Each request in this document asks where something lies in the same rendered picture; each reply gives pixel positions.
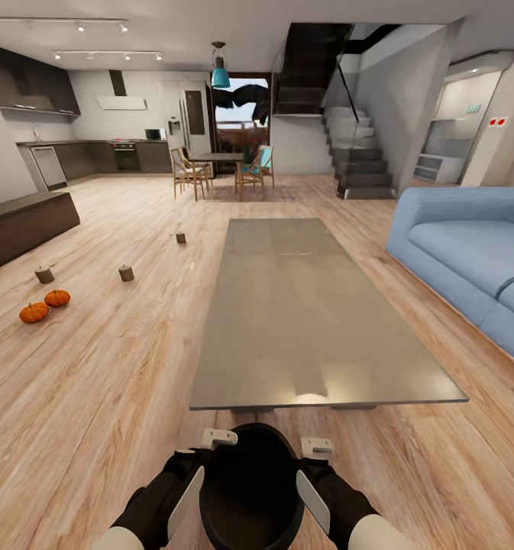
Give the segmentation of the cauldron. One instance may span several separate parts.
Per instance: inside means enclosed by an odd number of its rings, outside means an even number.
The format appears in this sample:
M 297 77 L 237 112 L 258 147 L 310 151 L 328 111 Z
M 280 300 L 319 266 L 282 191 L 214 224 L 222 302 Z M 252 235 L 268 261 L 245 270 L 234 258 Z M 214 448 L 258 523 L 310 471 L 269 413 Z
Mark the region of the cauldron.
M 285 460 L 297 459 L 278 429 L 262 422 L 240 425 L 226 479 L 205 479 L 199 491 L 203 526 L 216 550 L 287 550 L 298 534 L 305 503 L 286 485 Z

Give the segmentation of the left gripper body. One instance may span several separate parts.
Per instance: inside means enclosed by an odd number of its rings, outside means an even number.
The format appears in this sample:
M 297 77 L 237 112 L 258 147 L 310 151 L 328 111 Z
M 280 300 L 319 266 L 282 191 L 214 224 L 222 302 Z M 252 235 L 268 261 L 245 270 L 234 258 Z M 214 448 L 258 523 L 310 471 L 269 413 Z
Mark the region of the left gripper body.
M 226 479 L 228 476 L 228 465 L 230 453 L 226 451 L 209 451 L 209 449 L 192 448 L 192 450 L 201 451 L 209 460 L 209 473 L 206 479 L 217 477 Z

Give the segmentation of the pumpkin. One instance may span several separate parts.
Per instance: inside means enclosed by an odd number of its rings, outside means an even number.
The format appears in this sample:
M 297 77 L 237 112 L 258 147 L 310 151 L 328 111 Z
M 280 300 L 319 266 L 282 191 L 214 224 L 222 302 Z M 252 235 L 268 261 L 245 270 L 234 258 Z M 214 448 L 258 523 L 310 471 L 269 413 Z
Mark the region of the pumpkin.
M 44 302 L 50 307 L 58 307 L 70 301 L 70 294 L 64 290 L 53 290 L 44 297 Z
M 19 316 L 25 323 L 35 323 L 44 319 L 49 310 L 49 306 L 43 302 L 34 303 L 33 305 L 29 303 L 29 306 L 23 309 Z

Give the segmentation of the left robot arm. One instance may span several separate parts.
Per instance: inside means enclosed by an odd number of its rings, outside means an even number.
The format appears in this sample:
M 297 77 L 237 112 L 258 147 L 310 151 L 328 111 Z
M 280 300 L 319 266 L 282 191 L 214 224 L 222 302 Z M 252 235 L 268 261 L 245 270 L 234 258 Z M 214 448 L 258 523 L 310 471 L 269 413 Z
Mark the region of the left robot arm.
M 230 453 L 215 444 L 237 445 L 231 430 L 205 429 L 200 448 L 180 449 L 147 487 L 140 487 L 124 513 L 90 550 L 160 550 L 173 537 L 205 479 L 226 479 Z

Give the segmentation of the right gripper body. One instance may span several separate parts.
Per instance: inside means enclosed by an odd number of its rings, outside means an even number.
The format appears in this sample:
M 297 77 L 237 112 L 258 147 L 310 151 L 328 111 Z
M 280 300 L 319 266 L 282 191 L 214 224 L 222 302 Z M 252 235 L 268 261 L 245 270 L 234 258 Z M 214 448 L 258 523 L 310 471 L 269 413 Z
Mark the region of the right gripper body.
M 286 485 L 295 485 L 296 484 L 296 474 L 305 463 L 304 459 L 286 459 Z

